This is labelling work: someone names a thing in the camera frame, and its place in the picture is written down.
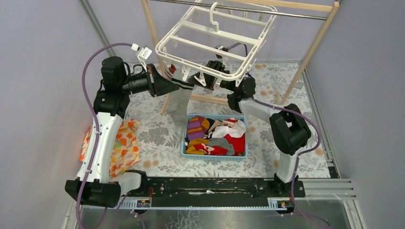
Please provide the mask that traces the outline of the white plastic clip hanger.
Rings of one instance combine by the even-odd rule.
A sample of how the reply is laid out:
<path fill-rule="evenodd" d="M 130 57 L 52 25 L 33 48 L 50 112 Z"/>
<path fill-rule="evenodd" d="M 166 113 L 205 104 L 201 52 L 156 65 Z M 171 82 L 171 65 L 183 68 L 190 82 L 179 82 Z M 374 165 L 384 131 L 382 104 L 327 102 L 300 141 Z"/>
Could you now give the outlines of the white plastic clip hanger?
<path fill-rule="evenodd" d="M 158 42 L 156 54 L 168 63 L 183 67 L 183 80 L 190 70 L 207 73 L 219 80 L 243 78 L 256 61 L 256 55 L 274 28 L 276 15 L 190 6 L 185 14 Z M 245 3 L 240 8 L 278 12 L 274 6 Z M 215 49 L 223 45 L 228 52 Z M 226 73 L 206 67 L 209 61 L 221 61 Z M 203 74 L 197 80 L 205 85 Z"/>

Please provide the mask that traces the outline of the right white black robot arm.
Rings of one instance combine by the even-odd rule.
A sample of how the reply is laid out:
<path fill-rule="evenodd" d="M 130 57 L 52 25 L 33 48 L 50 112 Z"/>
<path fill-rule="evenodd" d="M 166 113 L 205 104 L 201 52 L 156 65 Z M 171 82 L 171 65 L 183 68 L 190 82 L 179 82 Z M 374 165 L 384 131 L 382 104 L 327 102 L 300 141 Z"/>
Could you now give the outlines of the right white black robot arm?
<path fill-rule="evenodd" d="M 295 104 L 279 107 L 257 100 L 254 97 L 256 81 L 249 72 L 240 80 L 222 80 L 219 86 L 231 91 L 231 94 L 227 95 L 230 109 L 252 115 L 270 124 L 273 139 L 281 152 L 281 167 L 276 172 L 274 190 L 282 197 L 287 196 L 293 190 L 292 182 L 295 182 L 298 176 L 298 157 L 308 152 L 305 149 L 311 137 L 308 125 L 313 122 L 305 117 Z"/>

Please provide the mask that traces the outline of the grey sock with red stripes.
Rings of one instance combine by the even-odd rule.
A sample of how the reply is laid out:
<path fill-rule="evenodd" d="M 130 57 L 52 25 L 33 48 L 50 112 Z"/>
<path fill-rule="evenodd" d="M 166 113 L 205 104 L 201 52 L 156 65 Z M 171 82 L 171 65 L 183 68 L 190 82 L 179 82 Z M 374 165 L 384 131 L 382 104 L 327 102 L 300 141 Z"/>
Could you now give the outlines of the grey sock with red stripes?
<path fill-rule="evenodd" d="M 169 72 L 170 72 L 171 74 L 174 74 L 174 73 L 176 72 L 176 70 L 177 70 L 176 67 L 175 67 L 173 64 L 171 64 L 168 69 L 169 69 Z"/>

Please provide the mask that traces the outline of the grey striped cuff sock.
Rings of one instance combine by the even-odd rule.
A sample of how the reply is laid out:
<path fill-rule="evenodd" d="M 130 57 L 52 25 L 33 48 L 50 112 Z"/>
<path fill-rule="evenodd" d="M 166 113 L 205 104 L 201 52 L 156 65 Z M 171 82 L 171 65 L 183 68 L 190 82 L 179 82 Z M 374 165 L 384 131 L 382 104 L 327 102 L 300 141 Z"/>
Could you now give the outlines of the grey striped cuff sock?
<path fill-rule="evenodd" d="M 171 81 L 179 89 L 171 92 L 166 113 L 171 116 L 175 125 L 185 127 L 187 125 L 187 106 L 190 100 L 194 84 L 182 80 L 182 74 L 177 70 L 170 69 L 166 73 L 171 74 Z"/>

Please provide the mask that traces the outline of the santa pattern white sock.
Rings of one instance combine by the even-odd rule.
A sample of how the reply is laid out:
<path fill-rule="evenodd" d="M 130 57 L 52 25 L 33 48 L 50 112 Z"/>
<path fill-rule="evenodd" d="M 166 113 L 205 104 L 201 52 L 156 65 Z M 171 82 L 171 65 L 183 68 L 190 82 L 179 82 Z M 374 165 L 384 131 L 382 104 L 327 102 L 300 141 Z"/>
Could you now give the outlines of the santa pattern white sock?
<path fill-rule="evenodd" d="M 226 135 L 241 138 L 246 132 L 245 123 L 240 119 L 229 119 L 226 124 L 216 127 L 212 131 L 211 138 L 224 138 Z"/>

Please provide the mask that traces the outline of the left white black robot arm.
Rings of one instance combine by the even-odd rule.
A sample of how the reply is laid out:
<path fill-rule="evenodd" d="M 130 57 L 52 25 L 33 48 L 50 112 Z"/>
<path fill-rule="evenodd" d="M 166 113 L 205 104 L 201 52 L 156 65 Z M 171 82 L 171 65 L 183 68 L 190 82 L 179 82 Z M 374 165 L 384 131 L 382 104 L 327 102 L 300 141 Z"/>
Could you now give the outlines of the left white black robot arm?
<path fill-rule="evenodd" d="M 113 145 L 130 94 L 148 92 L 158 97 L 177 91 L 179 86 L 165 79 L 153 64 L 131 73 L 130 66 L 117 56 L 102 61 L 101 74 L 101 86 L 90 104 L 93 125 L 85 160 L 76 178 L 67 180 L 64 188 L 79 206 L 114 208 L 125 194 L 143 196 L 149 192 L 148 177 L 143 171 L 130 170 L 115 178 L 109 174 Z"/>

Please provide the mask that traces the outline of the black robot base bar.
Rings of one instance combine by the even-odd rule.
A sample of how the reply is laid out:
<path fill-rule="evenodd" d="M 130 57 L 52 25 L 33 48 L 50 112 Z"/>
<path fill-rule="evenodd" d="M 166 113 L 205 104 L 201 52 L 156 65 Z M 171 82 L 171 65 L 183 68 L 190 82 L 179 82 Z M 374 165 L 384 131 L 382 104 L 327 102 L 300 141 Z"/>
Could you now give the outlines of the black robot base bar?
<path fill-rule="evenodd" d="M 127 199 L 209 194 L 270 198 L 284 200 L 288 204 L 292 202 L 292 197 L 306 196 L 302 181 L 296 181 L 294 185 L 280 185 L 272 178 L 150 177 L 144 191 L 132 190 Z"/>

